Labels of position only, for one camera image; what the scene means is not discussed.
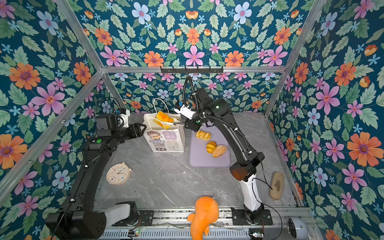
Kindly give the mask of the yellow loaf fake bread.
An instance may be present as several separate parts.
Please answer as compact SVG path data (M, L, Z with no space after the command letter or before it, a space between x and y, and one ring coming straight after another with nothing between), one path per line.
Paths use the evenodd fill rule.
M155 119L156 120L159 120L161 122L166 122L166 123L173 123L174 122L174 119L171 118L169 115L165 114L164 112L162 111L159 111L156 116L155 116Z

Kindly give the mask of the white printed paper bag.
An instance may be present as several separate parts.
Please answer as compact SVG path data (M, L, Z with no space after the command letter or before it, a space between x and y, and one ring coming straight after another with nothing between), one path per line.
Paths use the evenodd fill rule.
M156 110L153 114L144 114L144 125L147 126L144 137L150 148L154 153L183 153L186 142L183 126L156 120L158 112ZM172 114L169 110L164 113L171 118L181 119L180 114Z

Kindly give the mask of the oval brown fake bread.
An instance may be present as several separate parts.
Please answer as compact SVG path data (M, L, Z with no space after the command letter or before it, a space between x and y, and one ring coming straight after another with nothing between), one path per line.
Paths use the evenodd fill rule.
M218 145L214 148L212 155L214 158L218 158L222 155L224 155L228 150L228 147L225 145Z

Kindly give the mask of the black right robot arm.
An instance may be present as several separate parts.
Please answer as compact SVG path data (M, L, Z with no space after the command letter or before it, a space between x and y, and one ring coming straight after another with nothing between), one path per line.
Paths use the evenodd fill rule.
M204 88L195 90L189 75L185 80L182 102L181 106L175 107L175 112L186 118L186 129L198 132L203 124L210 122L225 137L237 161L230 167L230 172L241 184L245 218L250 224L256 224L265 207L253 179L256 177L257 166L265 159L264 154L250 145L227 101L223 98L213 100Z

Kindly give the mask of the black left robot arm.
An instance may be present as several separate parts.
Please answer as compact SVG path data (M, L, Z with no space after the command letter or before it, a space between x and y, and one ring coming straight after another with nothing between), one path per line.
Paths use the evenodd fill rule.
M147 127L140 123L129 124L114 114L97 116L96 124L97 134L84 146L84 160L70 193L60 209L46 218L46 226L60 240L96 240L107 227L122 221L135 223L139 217L132 201L104 212L94 211L94 203L104 169L117 146L141 137Z

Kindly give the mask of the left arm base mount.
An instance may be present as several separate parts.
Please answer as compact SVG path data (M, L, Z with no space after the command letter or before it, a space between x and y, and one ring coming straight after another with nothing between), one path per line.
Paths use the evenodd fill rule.
M113 224L113 227L150 227L154 220L153 210L138 210L128 218Z

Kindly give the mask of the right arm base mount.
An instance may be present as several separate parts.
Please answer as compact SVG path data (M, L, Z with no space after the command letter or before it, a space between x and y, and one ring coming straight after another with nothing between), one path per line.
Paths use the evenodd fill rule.
M256 211L250 211L247 208L236 209L231 207L232 221L235 226L272 226L273 219L271 212L264 207Z

